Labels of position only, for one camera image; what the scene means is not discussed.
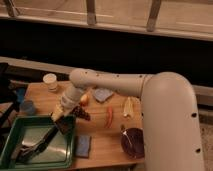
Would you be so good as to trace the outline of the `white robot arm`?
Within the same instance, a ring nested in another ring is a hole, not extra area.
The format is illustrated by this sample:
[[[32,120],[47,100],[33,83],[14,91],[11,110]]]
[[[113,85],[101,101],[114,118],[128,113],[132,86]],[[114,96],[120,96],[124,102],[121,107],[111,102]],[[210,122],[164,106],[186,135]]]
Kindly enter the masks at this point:
[[[98,74],[77,68],[53,110],[57,122],[80,102],[89,87],[101,87],[141,100],[146,171],[205,171],[195,91],[174,72]]]

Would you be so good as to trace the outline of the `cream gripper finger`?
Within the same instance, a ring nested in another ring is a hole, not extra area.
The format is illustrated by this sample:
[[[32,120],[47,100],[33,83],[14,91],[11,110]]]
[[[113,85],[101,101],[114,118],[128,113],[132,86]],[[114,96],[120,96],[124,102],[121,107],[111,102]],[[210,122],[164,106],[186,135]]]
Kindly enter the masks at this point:
[[[61,104],[57,104],[51,113],[51,118],[54,122],[60,119],[64,115],[64,109]]]

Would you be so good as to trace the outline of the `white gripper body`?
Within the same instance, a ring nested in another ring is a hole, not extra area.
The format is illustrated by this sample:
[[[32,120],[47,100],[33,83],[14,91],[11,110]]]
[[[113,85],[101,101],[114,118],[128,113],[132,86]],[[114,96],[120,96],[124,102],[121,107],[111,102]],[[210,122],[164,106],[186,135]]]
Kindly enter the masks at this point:
[[[84,94],[84,90],[76,88],[72,85],[68,86],[61,96],[61,105],[65,109],[73,110],[80,102],[81,97]]]

